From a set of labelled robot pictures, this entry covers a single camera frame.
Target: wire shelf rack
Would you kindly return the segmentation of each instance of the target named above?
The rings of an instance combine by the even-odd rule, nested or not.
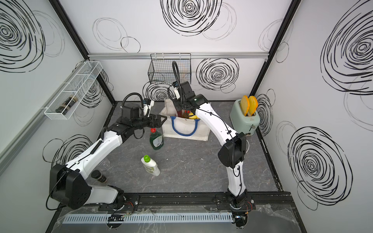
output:
[[[86,61],[66,83],[44,114],[51,120],[68,120],[102,71],[100,62]]]
[[[180,73],[180,83],[191,83],[191,54],[190,53],[167,53],[167,55],[174,55],[179,59],[164,58],[165,53],[150,54],[151,62],[148,69],[148,77],[150,84],[172,84],[176,81],[175,75],[172,70],[172,62],[176,61]]]

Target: mint green toaster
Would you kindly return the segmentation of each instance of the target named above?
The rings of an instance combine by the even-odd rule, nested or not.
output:
[[[238,133],[243,132],[246,135],[253,135],[260,123],[260,117],[257,111],[252,116],[244,116],[240,107],[241,100],[236,100],[233,104],[230,117],[234,130]]]

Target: aluminum rail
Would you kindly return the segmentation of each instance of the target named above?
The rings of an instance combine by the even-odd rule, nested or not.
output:
[[[90,60],[124,60],[151,59],[151,54],[157,54],[157,59],[206,59],[206,58],[268,58],[268,52],[222,52],[222,53],[90,53]]]
[[[46,101],[42,108],[38,109],[35,115],[29,122],[19,131],[13,140],[0,153],[0,176],[5,169],[10,165],[14,158],[19,154],[23,147],[27,144],[34,133],[39,129],[41,124],[48,118],[44,115],[45,109],[43,107],[49,106],[52,101],[60,94],[65,87],[65,83],[69,82],[72,77],[80,70],[84,63],[80,63],[77,68],[68,76],[68,78],[60,85],[60,87],[53,93],[53,95]]]

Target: black lid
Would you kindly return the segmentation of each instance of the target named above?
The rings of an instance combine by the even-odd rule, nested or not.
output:
[[[94,170],[92,173],[91,173],[91,177],[93,179],[98,179],[99,177],[101,176],[101,172],[99,170]]]

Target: blue rope handle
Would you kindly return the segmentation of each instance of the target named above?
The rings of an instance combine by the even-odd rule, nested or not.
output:
[[[173,130],[175,130],[175,132],[176,132],[177,134],[179,134],[179,135],[181,135],[181,136],[185,136],[185,137],[192,136],[192,135],[195,133],[195,131],[197,130],[197,126],[198,126],[198,121],[200,120],[200,119],[194,119],[194,120],[195,120],[195,126],[194,126],[194,130],[193,130],[193,132],[191,132],[190,134],[183,134],[183,133],[180,133],[179,131],[177,131],[177,130],[175,129],[175,123],[173,122],[174,119],[176,119],[176,117],[175,117],[175,116],[171,116],[171,120],[172,120],[172,128],[173,128]]]

